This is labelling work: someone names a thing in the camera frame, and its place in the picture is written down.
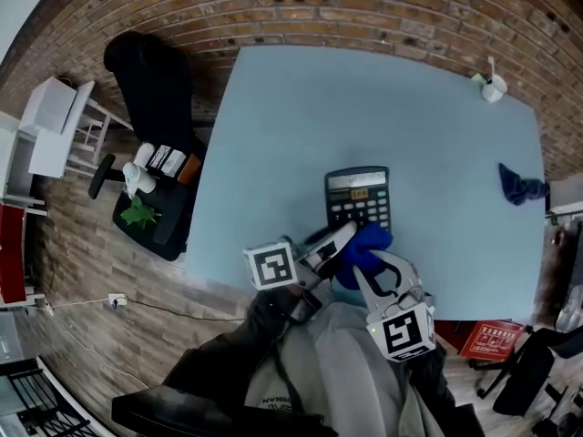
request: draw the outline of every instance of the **person's arm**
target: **person's arm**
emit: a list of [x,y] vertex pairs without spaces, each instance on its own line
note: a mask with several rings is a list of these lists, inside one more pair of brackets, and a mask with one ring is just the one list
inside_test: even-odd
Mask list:
[[241,406],[253,373],[285,330],[278,301],[289,297],[286,289],[260,291],[235,331],[187,350],[164,385],[214,400],[223,409]]

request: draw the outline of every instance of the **black jacket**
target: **black jacket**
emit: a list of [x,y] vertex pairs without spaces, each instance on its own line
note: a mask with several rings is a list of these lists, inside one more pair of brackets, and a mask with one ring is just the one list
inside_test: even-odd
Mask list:
[[[254,372],[284,332],[287,320],[281,315],[281,303],[286,301],[281,300],[290,296],[287,289],[258,293],[245,322],[231,333],[186,351],[164,384],[211,399],[223,410],[240,408]],[[446,437],[460,434],[484,437],[473,405],[455,406],[443,374],[444,363],[445,350],[441,345],[409,360],[411,384],[421,394]]]

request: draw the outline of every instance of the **power outlet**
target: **power outlet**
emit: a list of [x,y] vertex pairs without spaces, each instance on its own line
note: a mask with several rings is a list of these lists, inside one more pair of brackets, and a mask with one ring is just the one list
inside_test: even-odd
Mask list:
[[109,298],[109,304],[112,306],[114,301],[117,302],[117,307],[126,306],[128,304],[128,297],[123,293],[109,293],[107,297]]
[[47,300],[45,300],[45,306],[43,307],[43,309],[48,313],[49,316],[55,317],[55,310],[51,306],[51,303],[48,302]]

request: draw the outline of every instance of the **box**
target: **box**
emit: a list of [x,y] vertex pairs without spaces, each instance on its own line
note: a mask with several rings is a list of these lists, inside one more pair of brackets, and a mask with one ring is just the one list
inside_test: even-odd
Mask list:
[[278,241],[243,251],[251,283],[257,290],[298,282],[290,243]]
[[435,349],[434,315],[424,302],[367,326],[389,361],[407,361]]
[[523,329],[522,325],[503,320],[480,320],[459,354],[477,360],[505,361]]
[[60,135],[76,95],[75,89],[48,78],[28,98],[19,129],[34,137],[40,128]]

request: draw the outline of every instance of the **white mug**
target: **white mug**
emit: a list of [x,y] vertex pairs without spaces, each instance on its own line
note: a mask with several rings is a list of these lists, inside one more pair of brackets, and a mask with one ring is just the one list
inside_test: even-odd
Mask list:
[[123,173],[126,177],[128,193],[135,194],[136,189],[140,189],[146,194],[151,193],[156,187],[156,180],[145,168],[137,166],[133,162],[128,162],[123,167]]
[[482,87],[482,97],[490,104],[500,100],[506,92],[508,92],[508,86],[499,75],[493,75],[492,79]]

